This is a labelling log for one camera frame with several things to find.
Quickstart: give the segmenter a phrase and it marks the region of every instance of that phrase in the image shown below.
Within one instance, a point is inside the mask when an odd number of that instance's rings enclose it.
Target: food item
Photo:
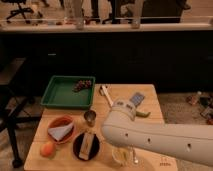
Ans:
[[[43,157],[51,157],[55,154],[56,146],[52,141],[47,141],[40,148],[40,154]]]
[[[74,92],[79,92],[83,89],[88,89],[92,87],[92,81],[91,80],[80,80],[78,83],[75,85],[73,91]]]
[[[81,144],[81,149],[79,153],[79,157],[84,160],[89,160],[89,154],[92,148],[92,143],[94,140],[95,134],[90,132],[84,133],[83,142]]]

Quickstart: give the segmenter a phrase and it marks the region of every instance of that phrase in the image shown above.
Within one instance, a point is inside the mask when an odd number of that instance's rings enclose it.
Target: wooden table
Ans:
[[[175,171],[177,170],[176,161],[174,158],[161,154],[136,149],[139,164],[130,162],[127,166],[121,166],[112,158],[112,146],[108,144],[101,135],[101,123],[107,116],[110,107],[104,96],[99,94],[99,84],[96,84],[93,98],[92,110],[97,113],[97,118],[94,127],[89,127],[85,123],[83,114],[85,110],[61,110],[61,109],[45,109],[42,119],[39,123],[34,140],[32,142],[29,154],[27,156],[24,169],[26,171],[36,170],[72,170],[72,171],[117,171],[117,170],[162,170]],[[129,99],[135,92],[141,92],[145,95],[144,101],[137,108],[141,112],[151,112],[148,118],[136,117],[137,122],[148,123],[163,123],[163,116],[160,105],[157,99],[155,88],[153,85],[143,84],[110,84],[108,91],[112,98]],[[65,144],[58,145],[56,154],[53,158],[44,158],[40,156],[40,147],[44,142],[48,141],[47,127],[50,122],[63,115],[71,115],[74,118],[75,131],[73,138]],[[74,139],[87,129],[91,129],[100,140],[100,150],[98,154],[90,161],[81,161],[77,159],[72,151]]]

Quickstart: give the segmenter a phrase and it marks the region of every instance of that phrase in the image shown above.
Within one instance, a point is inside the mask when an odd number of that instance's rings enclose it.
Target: paper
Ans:
[[[49,128],[48,133],[56,140],[60,141],[67,135],[73,128],[73,122],[65,126],[59,126],[54,128]]]

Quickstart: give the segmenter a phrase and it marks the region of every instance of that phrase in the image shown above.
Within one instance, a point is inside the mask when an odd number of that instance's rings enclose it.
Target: floor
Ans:
[[[27,1],[25,6],[31,6],[31,1]],[[91,16],[91,5],[90,0],[83,1],[83,9],[85,16]],[[39,11],[43,14],[43,23],[51,20],[64,20],[65,11],[60,6],[59,0],[49,0],[49,7],[45,7],[42,2],[39,4]],[[181,22],[209,22],[213,17],[213,1],[212,0],[187,0],[187,3],[191,6],[189,10],[183,10]],[[2,25],[7,25],[5,18],[9,15],[9,11],[17,8],[16,4],[3,3],[0,1],[0,23]],[[104,20],[108,18],[109,12],[111,11],[111,6],[107,0],[99,0],[99,15],[100,19]],[[28,14],[28,18],[32,19],[31,24],[35,24],[36,17],[33,14]],[[13,18],[10,25],[26,25],[23,18],[18,15]]]

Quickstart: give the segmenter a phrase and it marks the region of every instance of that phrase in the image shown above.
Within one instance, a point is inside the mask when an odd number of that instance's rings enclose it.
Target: green tray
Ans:
[[[79,80],[91,80],[92,87],[74,92]],[[52,76],[41,100],[47,108],[89,109],[93,102],[95,77]]]

